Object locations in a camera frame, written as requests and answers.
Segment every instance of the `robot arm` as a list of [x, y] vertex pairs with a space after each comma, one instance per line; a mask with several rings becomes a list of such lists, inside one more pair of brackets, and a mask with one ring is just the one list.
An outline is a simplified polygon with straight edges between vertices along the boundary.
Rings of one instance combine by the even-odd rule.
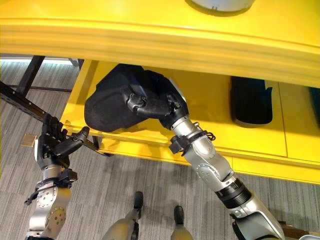
[[183, 152], [197, 175], [212, 189], [234, 219], [239, 240], [285, 239], [280, 224], [259, 198], [235, 177], [227, 160], [216, 152], [207, 132], [187, 116], [178, 119], [171, 130], [173, 153]]
[[[171, 151], [174, 154], [182, 152], [182, 156], [191, 163], [197, 175], [222, 201], [234, 219], [232, 227], [239, 240], [284, 240], [285, 235], [275, 217], [259, 198], [235, 177], [228, 161], [216, 152], [212, 144], [215, 136], [203, 131], [199, 123], [190, 121], [187, 103], [179, 89], [159, 73], [149, 70], [145, 73], [154, 85], [155, 95], [159, 98], [158, 104], [152, 106], [148, 98], [144, 98], [145, 104], [135, 104], [135, 107], [132, 107], [129, 98], [127, 107], [138, 116], [140, 113], [148, 113], [149, 116], [143, 116], [158, 118], [162, 126], [174, 132]], [[166, 105], [161, 105], [161, 117], [154, 117], [154, 112], [158, 112], [159, 102]]]
[[46, 114], [42, 134], [35, 145], [35, 158], [42, 172], [42, 180], [35, 192], [24, 202], [36, 200], [36, 208], [29, 221], [26, 240], [56, 239], [66, 221], [72, 183], [77, 173], [69, 168], [68, 155], [80, 148], [87, 139], [89, 128], [66, 138], [67, 131], [56, 117]]

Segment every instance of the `robot finger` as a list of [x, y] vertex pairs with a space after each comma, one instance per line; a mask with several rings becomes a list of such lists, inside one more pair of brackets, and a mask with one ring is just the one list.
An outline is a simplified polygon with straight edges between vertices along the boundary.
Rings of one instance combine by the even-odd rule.
[[41, 134], [49, 134], [49, 135], [52, 134], [51, 119], [52, 119], [52, 116], [49, 113], [46, 113], [44, 115]]

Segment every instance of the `robotic hand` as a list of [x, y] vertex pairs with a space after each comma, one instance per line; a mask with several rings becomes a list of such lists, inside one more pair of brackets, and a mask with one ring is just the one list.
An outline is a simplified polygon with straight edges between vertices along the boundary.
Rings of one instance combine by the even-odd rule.
[[190, 121], [182, 94], [163, 75], [141, 66], [118, 64], [86, 101], [84, 118], [88, 126], [104, 132], [128, 128], [147, 118], [159, 119], [175, 134], [171, 151], [182, 152], [222, 201], [234, 219], [232, 227], [239, 240], [285, 239], [274, 216], [216, 152], [215, 136]]
[[36, 199], [36, 208], [29, 221], [25, 240], [56, 239], [66, 220], [72, 183], [77, 173], [69, 168], [68, 155], [82, 146], [89, 134], [83, 127], [77, 134], [66, 138], [67, 130], [56, 117], [46, 114], [42, 133], [34, 147], [34, 156], [42, 171], [42, 180], [35, 192], [24, 202], [30, 205]]

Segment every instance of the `robot forearm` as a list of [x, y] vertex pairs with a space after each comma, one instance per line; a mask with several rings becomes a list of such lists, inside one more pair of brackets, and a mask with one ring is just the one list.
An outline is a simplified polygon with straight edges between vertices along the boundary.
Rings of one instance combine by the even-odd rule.
[[216, 152], [207, 132], [187, 116], [177, 120], [171, 130], [173, 153], [183, 152], [197, 175], [212, 189], [235, 220], [233, 229], [239, 239], [255, 240], [274, 236], [284, 240], [284, 233], [265, 205], [237, 178], [228, 161]]

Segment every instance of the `metal bar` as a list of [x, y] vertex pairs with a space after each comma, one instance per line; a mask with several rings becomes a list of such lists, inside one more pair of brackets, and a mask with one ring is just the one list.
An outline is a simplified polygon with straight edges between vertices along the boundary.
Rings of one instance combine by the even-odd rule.
[[78, 63], [77, 60], [73, 60], [71, 57], [69, 57], [68, 59], [71, 62], [72, 66], [74, 66], [74, 67], [78, 67], [79, 66], [79, 63]]
[[45, 56], [33, 56], [31, 62], [29, 63], [24, 75], [19, 83], [16, 92], [25, 97], [34, 81], [37, 72], [45, 59]]
[[92, 136], [93, 144], [99, 149], [99, 139], [97, 136]]
[[45, 111], [0, 81], [0, 98], [31, 117], [43, 122]]
[[[18, 85], [7, 85], [10, 88], [17, 88]], [[66, 92], [71, 93], [72, 89], [64, 89], [64, 88], [54, 88], [54, 87], [44, 87], [44, 86], [31, 86], [30, 89], [35, 90], [46, 90], [46, 91], [57, 91], [57, 92]]]
[[78, 63], [79, 63], [79, 70], [81, 70], [82, 68], [82, 65], [84, 64], [84, 61], [83, 59], [78, 59]]
[[93, 142], [89, 141], [88, 139], [85, 140], [83, 145], [93, 151], [96, 151], [96, 152], [99, 150], [99, 148]]

